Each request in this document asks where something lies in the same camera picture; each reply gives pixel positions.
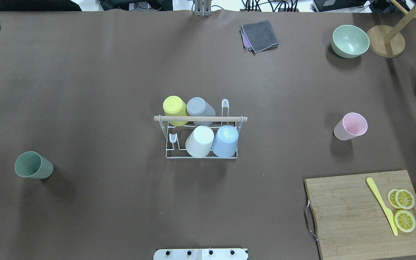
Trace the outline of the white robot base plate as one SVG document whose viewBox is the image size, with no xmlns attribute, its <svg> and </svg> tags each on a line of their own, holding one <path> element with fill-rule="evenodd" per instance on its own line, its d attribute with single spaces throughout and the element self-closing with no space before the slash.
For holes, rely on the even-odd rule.
<svg viewBox="0 0 416 260">
<path fill-rule="evenodd" d="M 154 260 L 248 260 L 243 248 L 184 248 L 156 250 Z"/>
</svg>

